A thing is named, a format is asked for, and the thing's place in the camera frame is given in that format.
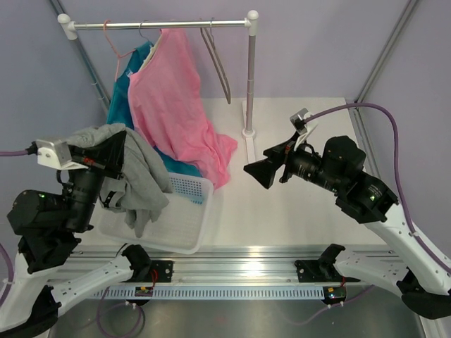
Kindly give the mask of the grey t shirt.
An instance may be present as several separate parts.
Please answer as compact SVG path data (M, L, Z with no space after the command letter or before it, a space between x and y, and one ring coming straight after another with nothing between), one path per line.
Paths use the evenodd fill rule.
M149 222L155 222L167 207L173 192L169 173L157 152L136 131L123 123L88 127L67 138L80 148L97 146L125 131L122 178L107 177L99 195L103 208L125 214L125 223L140 238Z

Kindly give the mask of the beige hanger with metal hook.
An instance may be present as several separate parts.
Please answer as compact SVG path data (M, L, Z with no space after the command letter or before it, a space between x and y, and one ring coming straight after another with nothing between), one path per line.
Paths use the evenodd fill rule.
M214 35L212 33L212 22L213 18L209 21L208 27L201 27L200 35L202 37L202 40L204 42L204 45L206 47L206 50L209 53L210 59L213 63L214 69L216 71L216 75L218 77L218 80L220 82L221 88L223 90L224 97L227 101L228 105L231 105L231 90L230 90L230 84L228 81L228 77L226 75L226 71L223 67L221 57L216 49L216 44L214 41Z

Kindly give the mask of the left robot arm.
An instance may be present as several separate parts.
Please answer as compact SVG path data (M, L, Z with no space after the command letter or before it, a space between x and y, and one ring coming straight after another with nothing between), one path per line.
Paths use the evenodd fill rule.
M69 179L61 194L21 192L7 218L20 236L10 279L1 296L1 336L36 337L51 328L72 307L119 282L141 282L152 261L140 245L127 246L112 261L82 277L51 286L48 281L90 231L90 219L107 177L121 178L126 132L95 146L78 147L62 140L37 140L24 150L38 163Z

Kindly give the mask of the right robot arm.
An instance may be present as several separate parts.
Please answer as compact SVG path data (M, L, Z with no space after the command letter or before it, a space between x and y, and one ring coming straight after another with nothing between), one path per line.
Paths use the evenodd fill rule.
M327 280L351 278L392 292L421 317L450 316L448 263L436 263L418 243L420 231L407 224L395 193L380 179L364 172L366 154L347 136L330 138L322 154L294 139L264 151L264 159L244 166L262 187L272 186L276 172L286 183L297 176L334 194L336 206L377 234L401 263L374 262L343 245L330 244L316 261L315 272Z

